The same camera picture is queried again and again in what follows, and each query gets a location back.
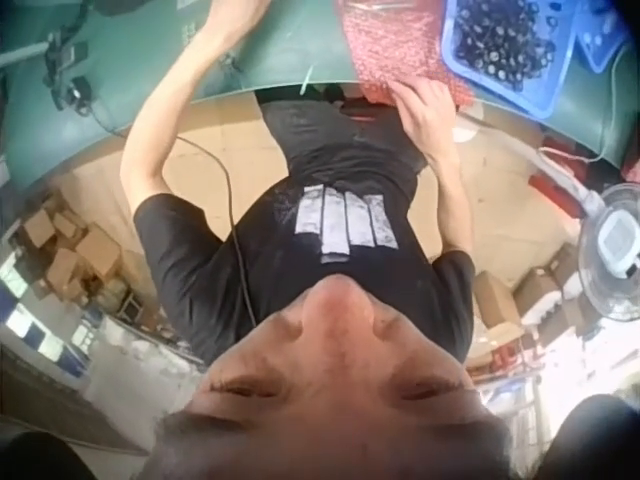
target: man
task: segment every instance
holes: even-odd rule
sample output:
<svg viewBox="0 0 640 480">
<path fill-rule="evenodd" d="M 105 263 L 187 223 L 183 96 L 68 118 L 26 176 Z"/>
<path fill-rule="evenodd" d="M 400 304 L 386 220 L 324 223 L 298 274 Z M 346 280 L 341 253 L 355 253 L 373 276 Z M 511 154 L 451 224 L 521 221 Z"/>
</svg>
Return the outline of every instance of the man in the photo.
<svg viewBox="0 0 640 480">
<path fill-rule="evenodd" d="M 505 476 L 505 428 L 461 364 L 472 335 L 473 234 L 446 86 L 390 85 L 415 146 L 397 114 L 361 128 L 324 102 L 263 103 L 289 176 L 237 225 L 248 299 L 233 239 L 218 239 L 202 210 L 164 181 L 196 86 L 268 6 L 212 3 L 123 154 L 122 183 L 159 298 L 211 364 L 184 411 L 164 422 L 146 474 Z M 433 265 L 407 220 L 427 158 L 444 245 Z"/>
</svg>

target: blue plastic basket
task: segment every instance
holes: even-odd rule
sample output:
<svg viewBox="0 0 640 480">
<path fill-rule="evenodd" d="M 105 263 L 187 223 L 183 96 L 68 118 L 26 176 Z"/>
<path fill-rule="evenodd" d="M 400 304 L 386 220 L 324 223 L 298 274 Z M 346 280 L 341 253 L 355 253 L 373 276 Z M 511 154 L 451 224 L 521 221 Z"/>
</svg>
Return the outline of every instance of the blue plastic basket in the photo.
<svg viewBox="0 0 640 480">
<path fill-rule="evenodd" d="M 456 26 L 458 4 L 464 0 L 448 0 L 444 31 L 442 35 L 442 56 L 447 66 L 458 75 L 494 92 L 536 118 L 547 118 L 553 113 L 556 98 L 560 92 L 575 44 L 575 14 L 582 0 L 527 1 L 537 4 L 538 20 L 534 26 L 536 34 L 544 40 L 551 40 L 556 47 L 554 60 L 540 72 L 538 78 L 525 79 L 522 91 L 514 90 L 510 85 L 499 81 L 483 71 L 478 71 L 459 61 L 455 50 L 462 39 L 462 32 Z M 495 5 L 503 3 L 506 8 L 517 0 L 484 0 Z M 479 2 L 483 0 L 466 0 Z M 548 17 L 557 19 L 557 26 L 551 27 Z"/>
<path fill-rule="evenodd" d="M 580 2 L 576 36 L 587 64 L 595 73 L 602 73 L 622 44 L 631 38 L 611 0 Z"/>
</svg>

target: white electric fan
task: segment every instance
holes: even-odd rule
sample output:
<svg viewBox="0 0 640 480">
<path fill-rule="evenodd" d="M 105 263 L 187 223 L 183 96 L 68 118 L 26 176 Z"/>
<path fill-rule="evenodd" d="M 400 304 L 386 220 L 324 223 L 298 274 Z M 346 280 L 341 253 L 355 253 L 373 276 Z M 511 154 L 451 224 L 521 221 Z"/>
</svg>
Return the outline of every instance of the white electric fan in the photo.
<svg viewBox="0 0 640 480">
<path fill-rule="evenodd" d="M 579 276 L 587 298 L 603 317 L 640 319 L 640 185 L 623 183 L 602 195 L 589 190 L 540 150 L 460 112 L 505 146 L 529 159 L 584 208 L 578 245 Z"/>
</svg>

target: table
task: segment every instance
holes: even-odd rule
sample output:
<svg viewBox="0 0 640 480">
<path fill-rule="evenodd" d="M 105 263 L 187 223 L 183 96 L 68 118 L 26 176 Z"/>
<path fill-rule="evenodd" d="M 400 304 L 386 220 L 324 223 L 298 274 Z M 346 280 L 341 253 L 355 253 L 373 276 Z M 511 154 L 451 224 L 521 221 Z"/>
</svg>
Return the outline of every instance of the table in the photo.
<svg viewBox="0 0 640 480">
<path fill-rule="evenodd" d="M 124 128 L 204 22 L 208 7 L 205 0 L 154 0 L 118 17 L 91 12 L 76 38 L 88 42 L 89 58 L 65 77 L 85 75 L 96 114 L 113 129 Z M 42 41 L 48 32 L 69 24 L 76 10 L 77 5 L 15 7 L 5 23 L 4 48 Z M 312 66 L 311 83 L 357 81 L 333 0 L 275 0 L 258 30 L 229 58 L 234 61 L 211 70 L 194 101 L 301 84 Z M 41 58 L 8 69 L 5 152 L 12 181 L 20 189 L 64 169 L 68 159 L 107 136 L 91 117 L 57 111 L 44 75 Z M 611 121 L 612 78 L 617 99 Z M 611 66 L 600 75 L 590 72 L 576 52 L 555 111 L 541 123 L 598 153 L 606 147 L 604 156 L 619 167 L 638 112 L 638 90 L 634 51 L 626 51 L 613 77 Z M 513 108 L 489 93 L 476 93 Z"/>
</svg>

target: hand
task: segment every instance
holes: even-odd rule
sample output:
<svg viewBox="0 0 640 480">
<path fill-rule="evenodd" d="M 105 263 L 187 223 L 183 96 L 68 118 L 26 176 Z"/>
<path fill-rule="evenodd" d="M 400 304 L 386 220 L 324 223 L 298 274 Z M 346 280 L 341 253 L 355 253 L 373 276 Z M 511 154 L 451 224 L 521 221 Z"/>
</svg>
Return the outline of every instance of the hand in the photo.
<svg viewBox="0 0 640 480">
<path fill-rule="evenodd" d="M 459 166 L 453 141 L 456 106 L 449 88 L 418 77 L 389 82 L 389 87 L 404 131 L 424 155 L 431 157 L 436 173 L 446 166 Z"/>
<path fill-rule="evenodd" d="M 211 0 L 211 9 L 199 35 L 222 40 L 231 48 L 262 20 L 271 0 Z"/>
</svg>

